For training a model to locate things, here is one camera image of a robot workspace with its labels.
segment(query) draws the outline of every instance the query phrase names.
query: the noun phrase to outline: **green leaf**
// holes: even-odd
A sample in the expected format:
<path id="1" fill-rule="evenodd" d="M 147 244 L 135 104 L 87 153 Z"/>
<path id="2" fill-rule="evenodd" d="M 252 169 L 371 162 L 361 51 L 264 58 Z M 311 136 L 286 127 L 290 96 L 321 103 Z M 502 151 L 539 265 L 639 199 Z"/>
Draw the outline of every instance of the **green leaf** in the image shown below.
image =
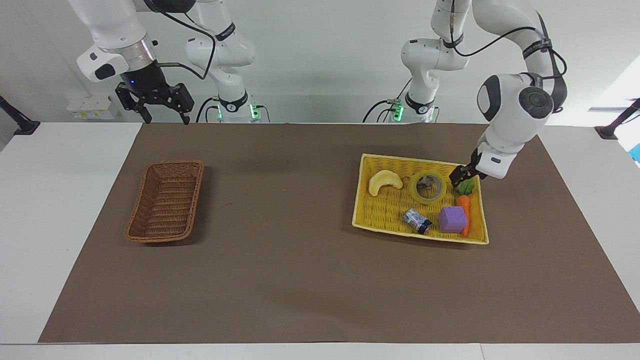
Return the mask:
<path id="1" fill-rule="evenodd" d="M 458 185 L 456 192 L 460 195 L 470 195 L 474 191 L 475 187 L 476 185 L 474 184 L 473 179 L 464 180 L 460 185 Z"/>

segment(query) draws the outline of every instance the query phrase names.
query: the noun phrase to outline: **yellow basket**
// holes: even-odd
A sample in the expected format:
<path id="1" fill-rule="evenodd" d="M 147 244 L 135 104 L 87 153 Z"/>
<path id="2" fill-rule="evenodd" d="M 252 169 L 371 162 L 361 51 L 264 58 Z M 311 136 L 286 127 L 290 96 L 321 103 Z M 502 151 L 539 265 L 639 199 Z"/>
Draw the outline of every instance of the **yellow basket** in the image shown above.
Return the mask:
<path id="1" fill-rule="evenodd" d="M 484 219 L 482 206 L 480 180 L 477 177 L 474 178 L 474 184 L 476 185 L 474 191 L 469 195 L 471 199 L 471 224 L 469 226 L 468 237 L 464 238 L 460 234 L 440 232 L 438 214 L 440 214 L 444 206 L 456 206 L 456 197 L 458 194 L 449 181 L 449 174 L 457 166 L 458 164 L 442 163 L 439 161 L 362 154 L 352 225 L 377 233 L 409 236 L 420 239 L 476 245 L 489 244 L 489 236 L 486 231 L 486 221 Z M 393 186 L 383 186 L 377 197 L 371 196 L 368 191 L 369 180 L 380 170 L 390 170 L 398 174 L 404 184 L 403 188 L 398 190 Z M 423 170 L 435 171 L 446 179 L 446 194 L 439 204 L 419 204 L 414 201 L 408 191 L 411 176 Z M 433 223 L 425 235 L 419 234 L 411 225 L 404 222 L 403 215 L 410 208 L 415 209 Z"/>

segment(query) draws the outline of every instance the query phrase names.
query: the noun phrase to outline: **banana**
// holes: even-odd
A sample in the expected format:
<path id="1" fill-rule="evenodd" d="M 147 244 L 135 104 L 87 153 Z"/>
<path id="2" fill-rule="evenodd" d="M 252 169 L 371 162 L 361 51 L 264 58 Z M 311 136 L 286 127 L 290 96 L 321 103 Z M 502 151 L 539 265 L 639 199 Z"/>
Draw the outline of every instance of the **banana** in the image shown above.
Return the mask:
<path id="1" fill-rule="evenodd" d="M 396 189 L 403 187 L 402 179 L 398 174 L 389 170 L 382 170 L 369 180 L 369 193 L 371 196 L 378 196 L 380 188 L 386 185 L 392 185 Z"/>

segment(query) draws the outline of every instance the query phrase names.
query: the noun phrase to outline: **basket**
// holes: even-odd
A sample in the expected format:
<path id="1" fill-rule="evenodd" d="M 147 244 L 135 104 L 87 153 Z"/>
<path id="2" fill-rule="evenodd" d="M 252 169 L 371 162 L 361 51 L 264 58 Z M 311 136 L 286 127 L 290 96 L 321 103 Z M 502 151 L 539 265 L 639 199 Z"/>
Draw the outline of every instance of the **basket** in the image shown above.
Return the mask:
<path id="1" fill-rule="evenodd" d="M 162 243 L 189 236 L 203 169 L 201 161 L 149 165 L 125 237 L 138 243 Z"/>
<path id="2" fill-rule="evenodd" d="M 461 234 L 441 233 L 438 225 L 438 214 L 444 206 L 455 206 L 456 197 L 449 174 L 458 164 L 442 163 L 410 158 L 398 158 L 395 156 L 381 156 L 362 154 L 360 162 L 360 178 L 356 193 L 355 207 L 353 210 L 354 227 L 400 236 L 408 236 L 425 240 L 451 241 L 457 243 L 471 243 L 476 245 L 489 244 L 489 236 L 486 230 L 484 209 L 482 205 L 482 191 L 480 180 L 475 177 L 471 199 L 470 226 L 468 237 Z M 400 176 L 403 188 L 398 190 L 393 186 L 383 186 L 377 197 L 369 194 L 369 180 L 380 170 L 390 170 Z M 424 205 L 415 202 L 411 197 L 408 186 L 411 176 L 423 170 L 433 170 L 446 179 L 446 194 L 438 204 Z M 428 218 L 433 225 L 425 235 L 419 234 L 411 225 L 403 221 L 404 213 L 413 208 L 422 216 Z"/>

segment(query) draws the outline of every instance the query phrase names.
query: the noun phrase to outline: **brown wicker basket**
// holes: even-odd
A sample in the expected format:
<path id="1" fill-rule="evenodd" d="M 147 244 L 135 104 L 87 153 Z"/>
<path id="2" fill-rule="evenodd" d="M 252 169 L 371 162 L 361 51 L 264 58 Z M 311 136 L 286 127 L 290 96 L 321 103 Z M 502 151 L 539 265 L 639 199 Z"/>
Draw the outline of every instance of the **brown wicker basket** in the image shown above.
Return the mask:
<path id="1" fill-rule="evenodd" d="M 203 169 L 201 161 L 149 165 L 125 237 L 138 243 L 162 243 L 189 236 Z"/>

